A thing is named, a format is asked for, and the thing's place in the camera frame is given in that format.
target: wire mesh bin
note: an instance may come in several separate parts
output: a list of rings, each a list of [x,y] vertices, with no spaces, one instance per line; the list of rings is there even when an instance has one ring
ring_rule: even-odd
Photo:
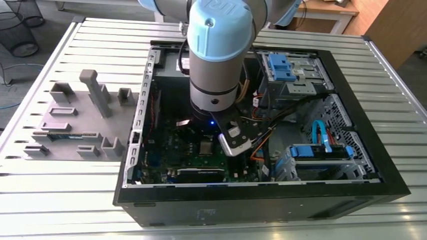
[[[39,51],[32,31],[16,12],[0,12],[0,44],[15,57],[28,57]]]
[[[29,28],[45,23],[36,0],[4,0],[15,13],[24,16],[24,23]]]

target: label sticker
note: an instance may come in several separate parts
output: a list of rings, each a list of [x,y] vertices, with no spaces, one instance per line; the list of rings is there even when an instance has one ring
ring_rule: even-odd
[[[216,214],[216,209],[197,209],[196,211],[196,219],[197,220],[208,220]]]
[[[265,165],[261,166],[261,172],[268,176],[269,170]]]
[[[183,57],[181,58],[181,68],[183,69],[189,69],[189,58]],[[180,66],[179,66],[179,60],[176,59],[176,71],[180,71]]]
[[[253,107],[259,107],[259,104],[260,104],[260,100],[257,99],[257,98],[253,98],[253,100],[252,100],[252,105],[253,105]]]
[[[292,73],[293,74],[304,74],[304,71],[303,70],[299,70],[299,69],[292,69]]]

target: blue cable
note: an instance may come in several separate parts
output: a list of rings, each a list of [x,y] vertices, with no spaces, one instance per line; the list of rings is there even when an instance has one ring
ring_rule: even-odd
[[[331,148],[331,145],[329,145],[327,127],[325,127],[325,123],[321,120],[315,120],[312,122],[312,126],[311,126],[312,143],[313,144],[317,143],[317,127],[320,128],[320,138],[321,138],[321,142],[324,144],[325,152],[331,153],[332,152],[332,148]]]
[[[16,107],[17,105],[20,105],[21,103],[16,103],[15,105],[11,105],[11,106],[1,106],[0,107],[0,110],[1,109],[9,109],[9,108],[13,108],[13,107]]]

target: motherboard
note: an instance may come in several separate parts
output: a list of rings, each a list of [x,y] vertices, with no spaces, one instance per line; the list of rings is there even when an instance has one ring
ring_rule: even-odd
[[[165,120],[145,143],[136,178],[143,184],[257,181],[257,166],[243,154],[225,156],[213,121]]]

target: aluminum table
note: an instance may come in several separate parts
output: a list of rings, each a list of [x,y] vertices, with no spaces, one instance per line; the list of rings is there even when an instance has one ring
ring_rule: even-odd
[[[375,45],[357,36],[264,30],[255,45],[320,49],[333,57],[411,195],[336,220],[141,228],[112,205],[119,162],[24,160],[23,148],[55,82],[95,69],[109,91],[140,91],[151,40],[181,41],[177,24],[87,18],[72,22],[0,136],[0,236],[31,239],[420,240],[427,236],[427,114]]]

